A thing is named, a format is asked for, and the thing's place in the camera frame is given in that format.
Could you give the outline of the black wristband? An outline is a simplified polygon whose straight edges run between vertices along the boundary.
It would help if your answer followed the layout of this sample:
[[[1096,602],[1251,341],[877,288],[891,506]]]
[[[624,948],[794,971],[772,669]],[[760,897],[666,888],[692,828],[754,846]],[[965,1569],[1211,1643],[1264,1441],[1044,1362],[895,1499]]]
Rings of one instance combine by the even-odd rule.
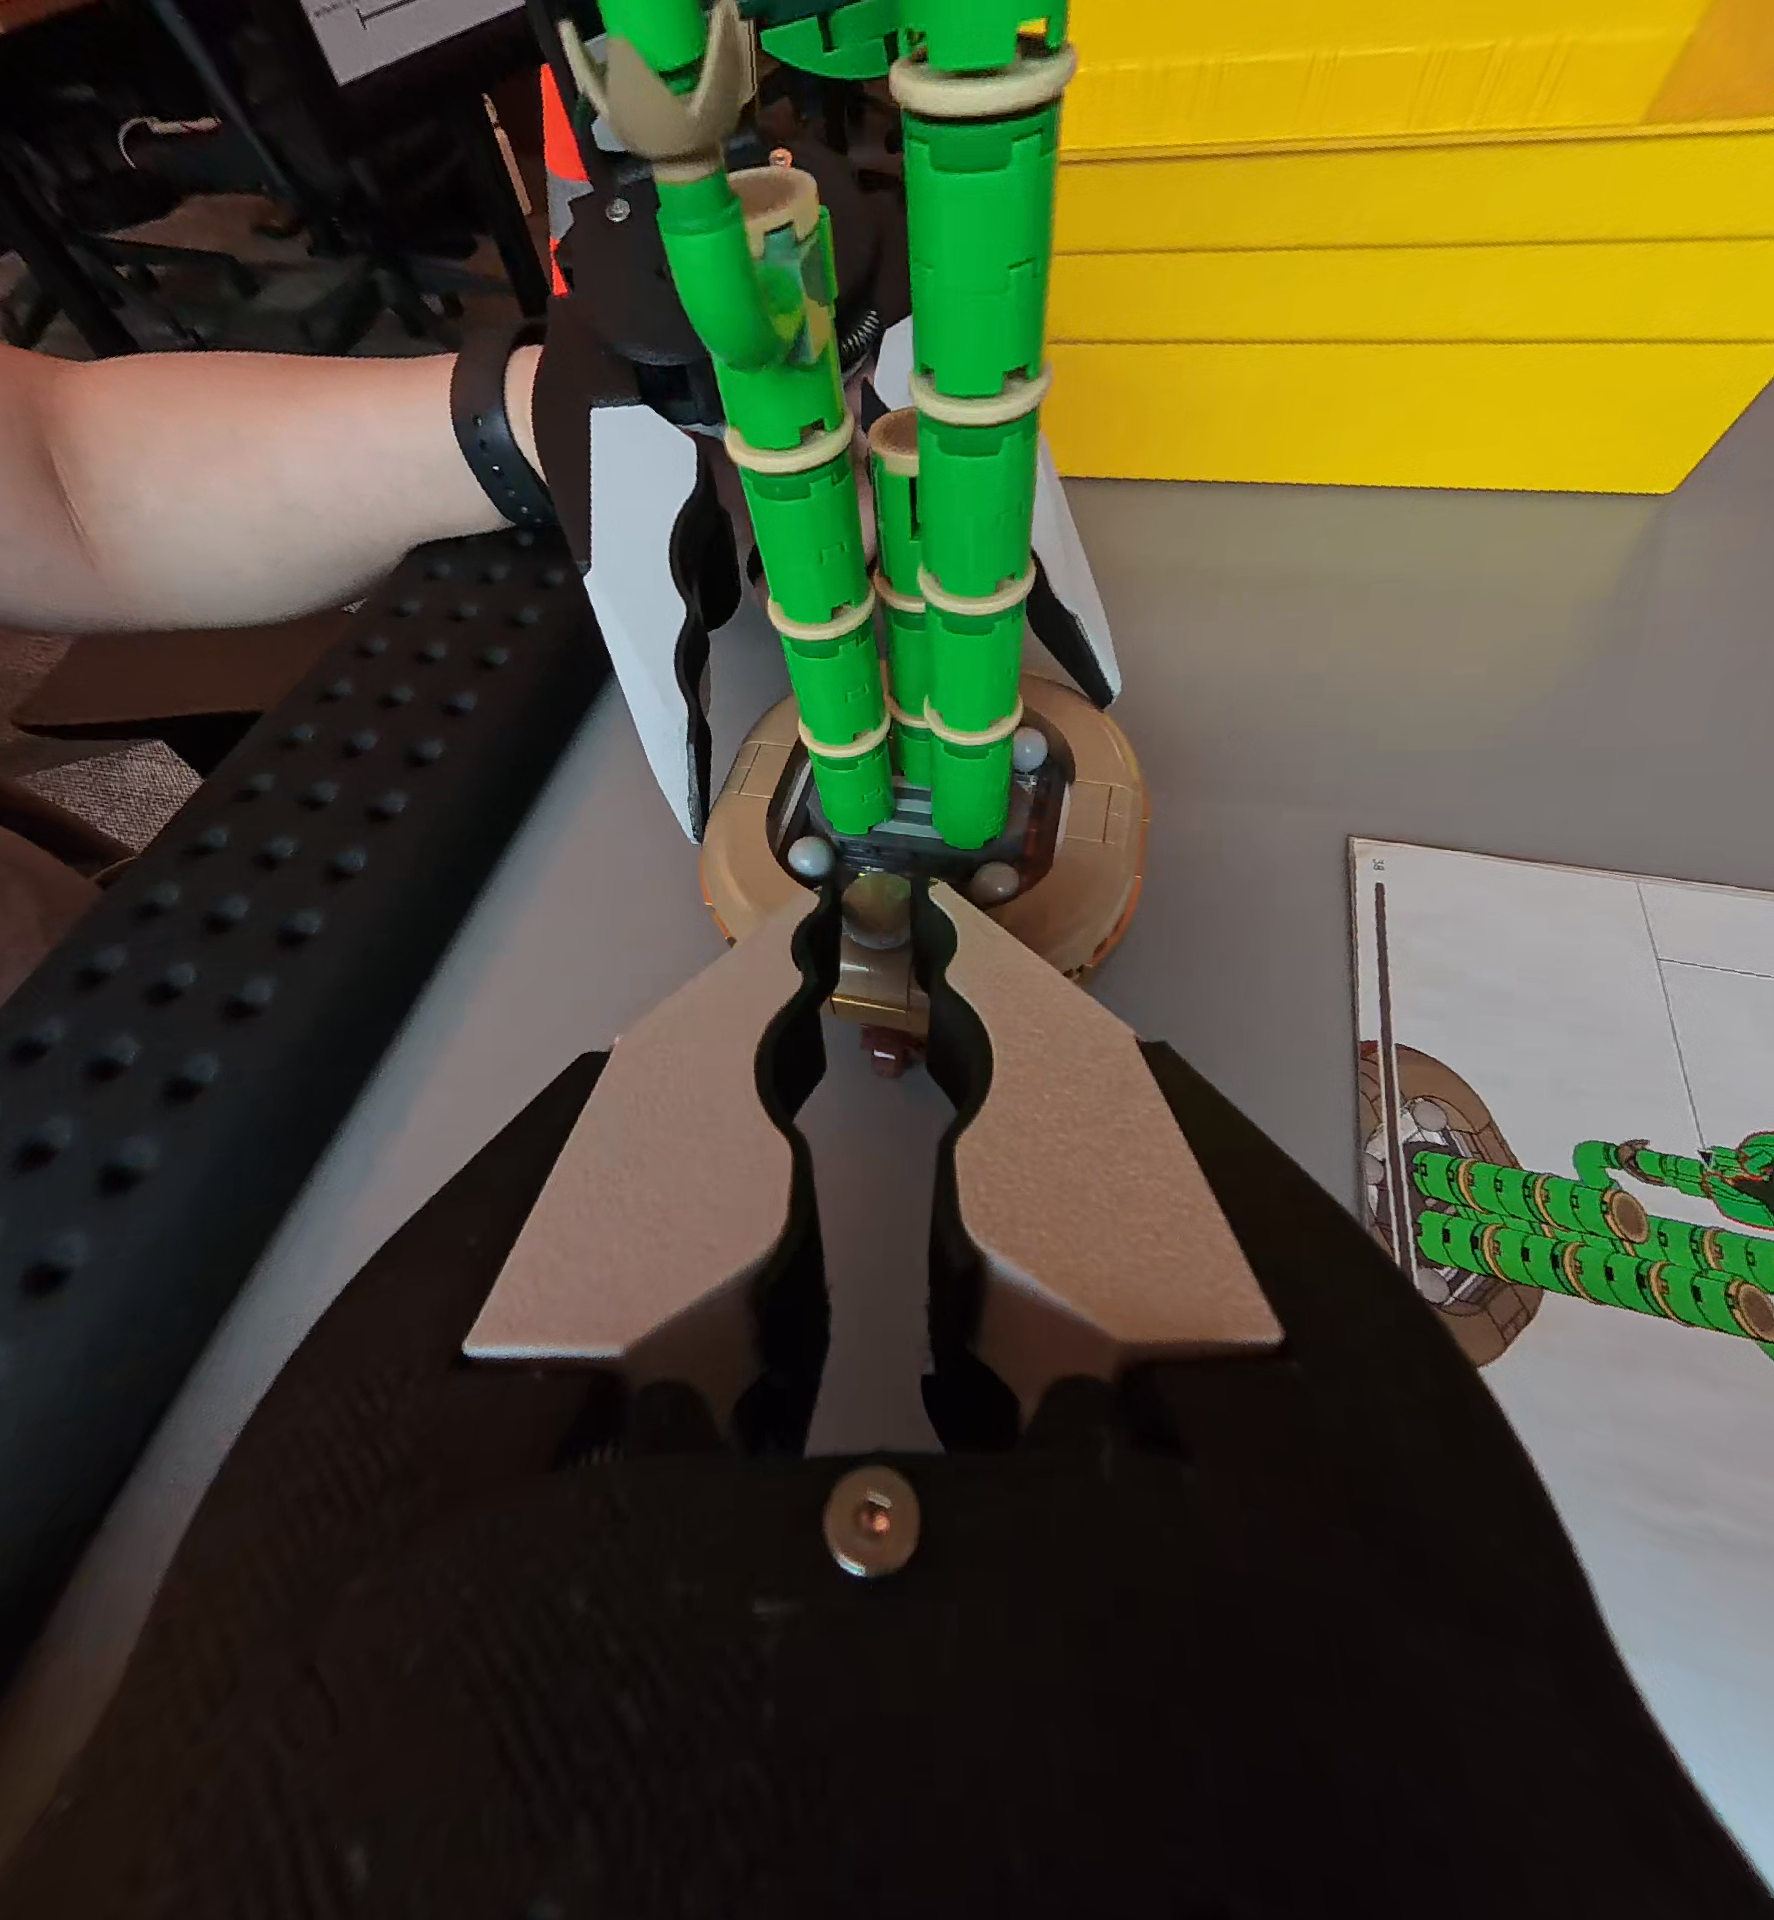
[[[471,332],[451,364],[449,415],[461,456],[495,506],[517,530],[558,526],[554,499],[533,459],[519,447],[507,406],[507,377],[517,347],[539,345],[537,318]]]

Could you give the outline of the lego instruction booklet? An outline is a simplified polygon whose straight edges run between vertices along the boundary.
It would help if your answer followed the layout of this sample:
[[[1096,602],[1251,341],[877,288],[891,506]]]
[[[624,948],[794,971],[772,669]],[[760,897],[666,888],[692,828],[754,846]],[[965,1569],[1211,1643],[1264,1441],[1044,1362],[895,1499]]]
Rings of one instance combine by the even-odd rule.
[[[1360,1212],[1774,1887],[1774,895],[1354,841]]]

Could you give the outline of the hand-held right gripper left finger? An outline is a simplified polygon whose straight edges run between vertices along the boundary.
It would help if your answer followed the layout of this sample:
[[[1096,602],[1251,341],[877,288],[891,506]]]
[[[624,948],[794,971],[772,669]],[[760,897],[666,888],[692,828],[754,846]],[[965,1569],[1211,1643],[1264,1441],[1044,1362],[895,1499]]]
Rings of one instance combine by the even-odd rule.
[[[794,892],[612,1043],[470,1359],[683,1382],[748,1451],[802,1451],[829,1303],[794,1120],[836,976],[833,900]]]

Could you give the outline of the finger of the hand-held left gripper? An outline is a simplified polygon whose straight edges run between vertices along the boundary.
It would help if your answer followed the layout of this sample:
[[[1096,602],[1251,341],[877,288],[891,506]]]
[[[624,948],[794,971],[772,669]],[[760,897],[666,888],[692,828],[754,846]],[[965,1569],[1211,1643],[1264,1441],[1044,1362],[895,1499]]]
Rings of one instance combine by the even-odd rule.
[[[599,406],[588,427],[588,602],[653,777],[699,842],[709,636],[739,602],[731,520],[701,442],[651,406]]]
[[[1033,563],[1027,590],[1031,636],[1091,707],[1109,707],[1119,693],[1119,662],[1091,563],[1059,476],[1033,481],[1030,552]]]

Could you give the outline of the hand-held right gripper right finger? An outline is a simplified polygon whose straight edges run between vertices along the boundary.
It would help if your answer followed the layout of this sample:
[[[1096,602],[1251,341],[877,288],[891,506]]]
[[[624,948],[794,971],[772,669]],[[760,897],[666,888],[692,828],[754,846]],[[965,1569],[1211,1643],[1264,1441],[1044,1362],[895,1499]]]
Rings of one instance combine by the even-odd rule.
[[[935,1162],[921,1396],[949,1451],[1066,1377],[1273,1351],[1264,1300],[1131,1028],[971,900],[917,904]]]

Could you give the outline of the stacked yellow storage bins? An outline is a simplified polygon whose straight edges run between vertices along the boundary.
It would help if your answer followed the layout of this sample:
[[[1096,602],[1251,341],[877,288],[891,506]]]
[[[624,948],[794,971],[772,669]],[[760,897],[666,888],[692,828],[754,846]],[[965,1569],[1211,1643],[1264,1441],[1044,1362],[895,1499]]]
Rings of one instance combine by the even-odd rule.
[[[1672,493],[1774,380],[1774,1],[1071,8],[1068,476]]]

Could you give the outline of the green lego bamboo plant model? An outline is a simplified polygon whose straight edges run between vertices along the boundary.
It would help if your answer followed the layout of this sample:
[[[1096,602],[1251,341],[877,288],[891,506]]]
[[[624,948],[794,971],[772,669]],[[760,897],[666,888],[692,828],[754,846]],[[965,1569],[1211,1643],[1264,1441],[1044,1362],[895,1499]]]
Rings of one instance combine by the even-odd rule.
[[[1081,981],[1140,886],[1146,792],[1123,734],[1027,625],[1065,3],[888,3],[909,314],[871,377],[833,332],[831,216],[792,164],[731,168],[754,93],[741,3],[597,3],[564,27],[594,128],[647,161],[724,427],[706,451],[739,602],[709,636],[706,905],[731,939],[866,869],[944,881]],[[550,332],[545,486],[564,476]],[[907,946],[841,939],[833,1008],[900,1073],[925,1039]]]

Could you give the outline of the person's left forearm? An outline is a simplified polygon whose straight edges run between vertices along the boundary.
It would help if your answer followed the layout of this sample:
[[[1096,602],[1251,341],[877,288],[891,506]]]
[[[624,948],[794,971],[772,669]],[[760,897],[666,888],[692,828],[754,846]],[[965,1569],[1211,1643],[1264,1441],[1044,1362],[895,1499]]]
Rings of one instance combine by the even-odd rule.
[[[504,526],[455,360],[0,341],[0,625],[222,629],[344,608],[413,547]]]

